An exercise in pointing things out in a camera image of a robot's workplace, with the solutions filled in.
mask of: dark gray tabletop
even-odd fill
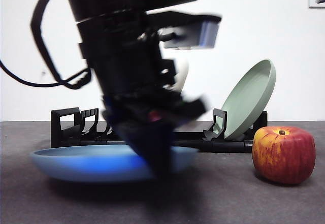
[[[314,135],[316,167],[307,181],[265,181],[251,154],[200,153],[188,170],[166,182],[60,182],[29,159],[30,152],[50,147],[50,123],[2,122],[1,224],[325,223],[325,121],[270,125],[298,126]]]

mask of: light green dish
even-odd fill
[[[222,107],[227,112],[225,139],[240,137],[254,124],[270,100],[275,80],[275,67],[266,59],[253,66],[237,83]],[[222,119],[217,118],[213,131],[218,134],[220,128]]]

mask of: apple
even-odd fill
[[[255,168],[265,178],[283,184],[299,184],[315,167],[314,138],[298,127],[263,127],[254,135],[252,158]]]

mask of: blue plate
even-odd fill
[[[198,150],[172,147],[172,169],[190,166]],[[128,145],[53,148],[30,154],[49,177],[72,182],[125,182],[153,179],[149,167]]]

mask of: dish rack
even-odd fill
[[[74,125],[61,129],[63,116],[73,115]],[[85,119],[94,116],[93,125],[85,130]],[[217,118],[222,119],[222,127],[218,134],[213,131]],[[106,122],[106,129],[98,132],[99,109],[81,111],[78,107],[51,111],[51,148],[126,144],[112,127]],[[241,137],[235,140],[224,139],[227,126],[227,112],[214,109],[213,122],[207,130],[202,132],[175,132],[172,146],[197,148],[199,152],[213,153],[251,153],[253,138],[256,131],[268,125],[268,113],[263,111],[255,123]]]

